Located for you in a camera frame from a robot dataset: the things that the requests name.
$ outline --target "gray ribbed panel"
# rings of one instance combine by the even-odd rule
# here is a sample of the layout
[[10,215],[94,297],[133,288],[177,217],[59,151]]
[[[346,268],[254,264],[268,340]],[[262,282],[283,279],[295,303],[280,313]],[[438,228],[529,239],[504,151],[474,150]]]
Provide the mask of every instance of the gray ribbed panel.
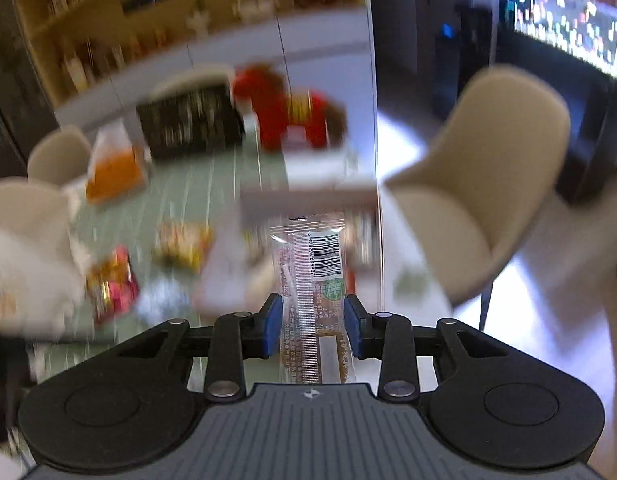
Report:
[[[178,449],[104,480],[599,480],[583,464],[515,475],[481,468],[435,440],[416,410],[379,402],[365,384],[261,384],[213,407]],[[34,470],[32,480],[93,479]]]

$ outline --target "horse tail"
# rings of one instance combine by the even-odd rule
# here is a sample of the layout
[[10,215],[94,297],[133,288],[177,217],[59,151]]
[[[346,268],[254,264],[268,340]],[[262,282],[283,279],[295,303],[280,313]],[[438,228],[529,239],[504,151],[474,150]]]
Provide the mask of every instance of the horse tail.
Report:
[[326,131],[330,144],[341,146],[348,124],[345,108],[328,102],[323,108],[323,116],[326,119]]

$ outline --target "fish tank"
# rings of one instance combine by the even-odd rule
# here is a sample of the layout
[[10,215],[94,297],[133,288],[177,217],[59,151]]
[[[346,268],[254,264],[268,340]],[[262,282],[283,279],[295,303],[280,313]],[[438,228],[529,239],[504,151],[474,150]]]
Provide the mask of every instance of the fish tank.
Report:
[[594,0],[499,0],[503,24],[617,79],[617,9]]

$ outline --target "brown mane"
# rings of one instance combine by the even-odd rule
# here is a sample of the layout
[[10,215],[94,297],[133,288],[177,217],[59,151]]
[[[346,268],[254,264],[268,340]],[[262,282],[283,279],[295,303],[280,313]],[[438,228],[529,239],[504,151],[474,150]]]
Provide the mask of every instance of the brown mane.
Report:
[[273,71],[272,66],[266,63],[250,65],[245,72],[258,72],[271,83],[271,86],[280,92],[286,88],[286,77]]

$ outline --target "black circular cover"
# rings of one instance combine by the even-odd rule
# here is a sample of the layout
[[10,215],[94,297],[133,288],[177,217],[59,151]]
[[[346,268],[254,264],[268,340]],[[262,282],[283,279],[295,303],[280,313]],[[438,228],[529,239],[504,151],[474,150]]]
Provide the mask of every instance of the black circular cover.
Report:
[[183,384],[136,359],[76,367],[34,388],[20,428],[43,462],[78,472],[125,470],[173,449],[194,401]]
[[535,359],[470,360],[432,394],[431,421],[478,462],[538,470],[584,456],[604,427],[597,395]]

